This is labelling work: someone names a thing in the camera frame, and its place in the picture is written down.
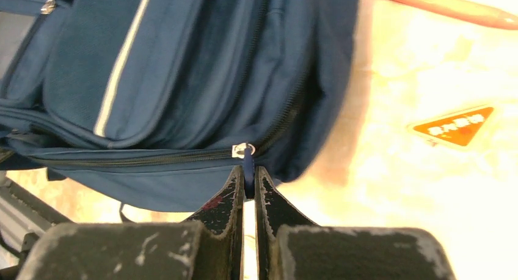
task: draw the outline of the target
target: zipper pull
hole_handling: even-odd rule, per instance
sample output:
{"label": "zipper pull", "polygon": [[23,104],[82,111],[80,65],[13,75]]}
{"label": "zipper pull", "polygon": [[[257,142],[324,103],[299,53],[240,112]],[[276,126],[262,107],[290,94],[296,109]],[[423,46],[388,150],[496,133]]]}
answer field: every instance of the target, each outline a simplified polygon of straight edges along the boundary
{"label": "zipper pull", "polygon": [[244,195],[247,199],[254,198],[255,189],[255,163],[252,155],[255,147],[246,142],[232,146],[232,158],[243,159]]}
{"label": "zipper pull", "polygon": [[42,15],[49,15],[56,8],[56,0],[45,0],[45,4],[41,8]]}
{"label": "zipper pull", "polygon": [[250,149],[251,155],[255,153],[255,147],[252,144],[246,142],[232,146],[232,158],[244,159],[245,150]]}
{"label": "zipper pull", "polygon": [[56,0],[47,0],[41,11],[43,15],[49,15],[56,8]]}

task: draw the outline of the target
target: reflective stripe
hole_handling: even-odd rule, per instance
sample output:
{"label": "reflective stripe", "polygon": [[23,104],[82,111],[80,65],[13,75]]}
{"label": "reflective stripe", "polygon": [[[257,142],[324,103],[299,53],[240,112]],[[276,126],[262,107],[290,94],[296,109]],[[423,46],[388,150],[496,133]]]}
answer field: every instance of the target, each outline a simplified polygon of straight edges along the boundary
{"label": "reflective stripe", "polygon": [[142,22],[142,17],[144,17],[144,13],[149,4],[149,0],[141,0],[139,8],[137,9],[137,13],[133,18],[133,22],[129,27],[128,34],[126,35],[126,39],[124,40],[124,44],[119,51],[119,55],[117,56],[117,60],[115,60],[114,67],[110,74],[110,78],[108,80],[108,84],[106,86],[106,91],[104,92],[103,102],[101,104],[101,109],[99,111],[99,116],[97,116],[97,121],[95,122],[95,126],[93,128],[93,133],[105,137],[104,130],[106,128],[106,124],[108,123],[108,118],[110,117],[112,107],[115,101],[115,96],[117,96],[117,88],[119,87],[120,75],[124,70],[124,66],[126,65],[126,61],[128,60],[128,56],[130,55],[131,47],[133,46],[133,42],[135,41],[135,37],[137,36],[137,31],[139,30],[140,23]]}

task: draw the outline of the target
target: zipper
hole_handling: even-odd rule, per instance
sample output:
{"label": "zipper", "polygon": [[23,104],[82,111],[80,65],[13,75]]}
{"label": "zipper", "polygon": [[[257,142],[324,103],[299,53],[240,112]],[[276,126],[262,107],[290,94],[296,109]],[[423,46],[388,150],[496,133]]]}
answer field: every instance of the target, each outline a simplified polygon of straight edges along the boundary
{"label": "zipper", "polygon": [[261,138],[255,147],[253,144],[244,142],[233,145],[232,149],[212,150],[205,153],[177,153],[171,155],[152,156],[144,158],[128,158],[120,160],[100,161],[100,160],[50,160],[30,157],[35,162],[45,164],[47,166],[85,166],[85,167],[103,167],[112,168],[120,166],[158,166],[165,164],[192,163],[199,161],[211,161],[221,159],[244,159],[245,150],[251,149],[251,155],[260,156],[265,153],[273,143],[276,142],[284,132],[289,128],[297,117],[302,106],[304,96],[304,79],[307,73],[300,77],[297,88],[291,93],[288,99],[286,109],[275,119],[274,125]]}
{"label": "zipper", "polygon": [[243,76],[238,84],[238,88],[234,97],[233,104],[235,104],[239,98],[241,97],[241,94],[243,92],[244,85],[246,81],[248,80],[249,74],[250,74],[250,68],[252,66],[252,61],[254,60],[255,50],[257,49],[257,46],[259,44],[259,40],[261,37],[261,31],[263,30],[262,27],[264,26],[264,23],[266,21],[266,12],[268,11],[268,1],[269,0],[262,0],[261,6],[259,8],[259,13],[257,15],[258,22],[255,25],[254,33],[252,34],[252,40],[250,41],[250,49],[248,51],[248,54],[246,56],[245,64],[244,64],[244,73]]}
{"label": "zipper", "polygon": [[[256,25],[254,29],[254,36],[251,41],[251,49],[247,56],[246,68],[243,75],[243,78],[240,82],[238,93],[236,94],[235,100],[240,97],[241,91],[243,89],[244,83],[249,74],[250,66],[252,65],[253,55],[255,53],[255,49],[258,45],[262,21],[264,20],[264,16],[266,14],[268,8],[268,0],[263,0],[261,3],[260,9],[260,22]],[[30,157],[32,160],[48,165],[48,166],[91,166],[91,167],[103,167],[103,168],[111,168],[111,167],[119,167],[119,166],[158,166],[164,164],[176,164],[176,163],[192,163],[199,161],[211,161],[211,160],[221,160],[221,159],[244,159],[245,150],[250,148],[251,154],[253,156],[259,157],[264,154],[279,138],[282,137],[284,132],[290,127],[290,125],[294,122],[295,118],[298,115],[298,112],[301,110],[302,104],[304,102],[304,93],[305,93],[305,80],[308,77],[310,71],[310,60],[311,57],[308,58],[308,61],[304,65],[304,71],[300,74],[299,79],[295,84],[295,88],[288,96],[288,100],[285,102],[285,109],[275,118],[273,121],[273,126],[268,130],[268,132],[257,142],[248,143],[244,142],[238,145],[233,145],[231,149],[224,150],[213,150],[211,152],[205,153],[179,153],[179,154],[171,154],[171,155],[161,155],[154,157],[144,157],[144,158],[128,158],[128,159],[120,159],[120,160],[110,160],[110,161],[100,161],[100,160],[49,160],[49,159],[41,159],[36,157]]]}
{"label": "zipper", "polygon": [[0,85],[0,97],[5,98],[7,95],[7,88],[9,86],[9,83],[11,82],[11,79],[13,77],[13,74],[18,66],[18,64],[21,61],[21,58],[23,57],[23,54],[25,53],[25,50],[27,50],[27,47],[31,43],[31,40],[33,36],[36,34],[36,32],[40,29],[40,26],[45,21],[46,17],[54,11],[56,8],[56,0],[46,0],[43,4],[42,8],[40,9],[40,15],[36,18],[34,21],[34,24],[29,29],[29,32],[27,32],[27,35],[23,39],[23,41],[20,44],[20,47],[16,51],[15,56],[11,60],[11,63],[8,67],[8,69],[5,71],[5,77],[1,81]]}

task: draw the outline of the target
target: metal zipper slider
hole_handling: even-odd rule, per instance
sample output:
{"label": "metal zipper slider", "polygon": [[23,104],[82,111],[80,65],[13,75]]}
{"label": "metal zipper slider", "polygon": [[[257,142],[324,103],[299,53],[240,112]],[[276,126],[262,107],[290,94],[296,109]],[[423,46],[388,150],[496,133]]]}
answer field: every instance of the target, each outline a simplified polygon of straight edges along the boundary
{"label": "metal zipper slider", "polygon": [[43,5],[41,11],[43,15],[48,15],[56,8],[56,0],[47,0]]}
{"label": "metal zipper slider", "polygon": [[246,142],[232,146],[232,158],[244,159],[244,150],[249,148],[252,151],[252,155],[255,153],[255,147]]}

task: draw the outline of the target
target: blue zipper tab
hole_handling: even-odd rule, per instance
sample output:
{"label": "blue zipper tab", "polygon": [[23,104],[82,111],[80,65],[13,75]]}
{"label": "blue zipper tab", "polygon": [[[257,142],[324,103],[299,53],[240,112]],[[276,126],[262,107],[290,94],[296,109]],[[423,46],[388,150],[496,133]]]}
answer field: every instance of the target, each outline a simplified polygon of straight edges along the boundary
{"label": "blue zipper tab", "polygon": [[252,157],[252,148],[246,147],[243,158],[243,172],[244,172],[244,194],[247,199],[254,198],[254,177],[255,177],[255,163]]}

